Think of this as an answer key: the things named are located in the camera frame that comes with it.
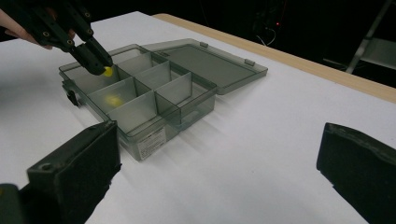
yellow object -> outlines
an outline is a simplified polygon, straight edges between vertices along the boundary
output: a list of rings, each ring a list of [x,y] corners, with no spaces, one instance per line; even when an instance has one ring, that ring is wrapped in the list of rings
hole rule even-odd
[[[113,76],[113,69],[111,67],[105,67],[105,72],[103,73],[105,77]]]
[[[105,97],[105,101],[106,103],[114,107],[119,107],[120,105],[123,105],[123,101],[120,99],[118,95],[107,95]]]

